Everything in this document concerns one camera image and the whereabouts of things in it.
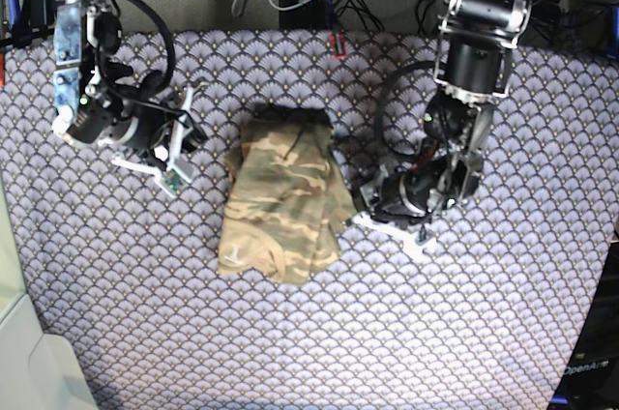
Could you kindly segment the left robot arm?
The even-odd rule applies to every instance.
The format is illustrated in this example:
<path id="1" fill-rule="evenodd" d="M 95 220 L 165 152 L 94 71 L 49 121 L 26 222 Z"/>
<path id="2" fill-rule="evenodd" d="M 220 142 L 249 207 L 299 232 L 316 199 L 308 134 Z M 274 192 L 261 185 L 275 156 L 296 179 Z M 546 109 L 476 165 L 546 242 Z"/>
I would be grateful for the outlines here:
<path id="1" fill-rule="evenodd" d="M 373 222 L 425 224 L 476 191 L 493 123 L 491 101 L 509 91 L 514 52 L 533 10 L 533 0 L 443 1 L 434 60 L 390 74 L 377 100 L 374 135 L 387 149 L 383 119 L 389 95 L 405 75 L 433 71 L 437 90 L 427 104 L 426 136 L 418 151 L 392 150 L 359 189 L 362 210 Z"/>

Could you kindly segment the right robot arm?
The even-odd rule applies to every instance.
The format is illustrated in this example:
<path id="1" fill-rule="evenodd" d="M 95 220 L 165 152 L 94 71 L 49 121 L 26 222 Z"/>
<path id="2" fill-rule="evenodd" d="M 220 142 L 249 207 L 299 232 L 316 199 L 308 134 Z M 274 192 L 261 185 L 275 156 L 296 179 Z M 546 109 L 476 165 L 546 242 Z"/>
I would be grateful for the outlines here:
<path id="1" fill-rule="evenodd" d="M 176 67 L 174 39 L 162 18 L 143 0 L 55 0 L 53 47 L 55 133 L 74 147 L 94 143 L 127 148 L 159 169 L 156 155 L 164 146 L 170 156 L 191 153 L 206 134 L 190 113 L 192 97 L 159 94 L 170 86 Z M 119 1 L 148 16 L 162 36 L 164 70 L 147 73 L 138 85 L 127 85 L 133 68 L 114 61 L 123 39 Z"/>

